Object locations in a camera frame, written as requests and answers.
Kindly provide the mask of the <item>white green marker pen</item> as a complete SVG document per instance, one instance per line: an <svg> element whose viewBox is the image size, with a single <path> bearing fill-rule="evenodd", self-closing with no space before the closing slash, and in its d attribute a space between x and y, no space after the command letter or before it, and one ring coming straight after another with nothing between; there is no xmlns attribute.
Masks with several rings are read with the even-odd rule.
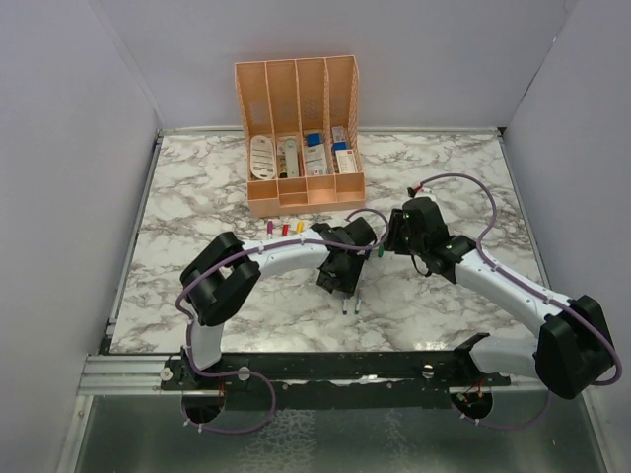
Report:
<svg viewBox="0 0 631 473"><path fill-rule="evenodd" d="M362 305L362 297L363 297L363 289L358 289L355 296L355 304L354 304L354 314L358 315L361 311Z"/></svg>

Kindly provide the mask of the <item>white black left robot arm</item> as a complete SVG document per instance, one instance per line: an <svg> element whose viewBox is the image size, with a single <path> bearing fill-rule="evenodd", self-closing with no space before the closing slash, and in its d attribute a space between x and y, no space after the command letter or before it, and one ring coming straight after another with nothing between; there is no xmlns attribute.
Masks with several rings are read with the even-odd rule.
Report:
<svg viewBox="0 0 631 473"><path fill-rule="evenodd" d="M343 227L312 225L295 236L244 241L224 232L182 271L176 307L192 306L186 329L189 359L183 376L203 389L217 379L224 323L238 313L256 283L299 269L318 271L316 285L329 293L355 293L365 252L378 242L362 217Z"/></svg>

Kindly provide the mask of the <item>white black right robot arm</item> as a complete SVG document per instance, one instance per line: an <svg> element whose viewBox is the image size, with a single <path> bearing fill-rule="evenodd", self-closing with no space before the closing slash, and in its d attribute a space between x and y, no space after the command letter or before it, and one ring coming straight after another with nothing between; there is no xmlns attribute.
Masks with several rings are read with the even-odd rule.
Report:
<svg viewBox="0 0 631 473"><path fill-rule="evenodd" d="M530 333L528 340L485 336L456 357L453 373L474 385L489 372L539 379L550 391L573 399L615 365L600 304L571 299L501 264L468 236L453 236L438 205L416 197L392 210L387 251L418 257L430 275L461 285L500 307Z"/></svg>

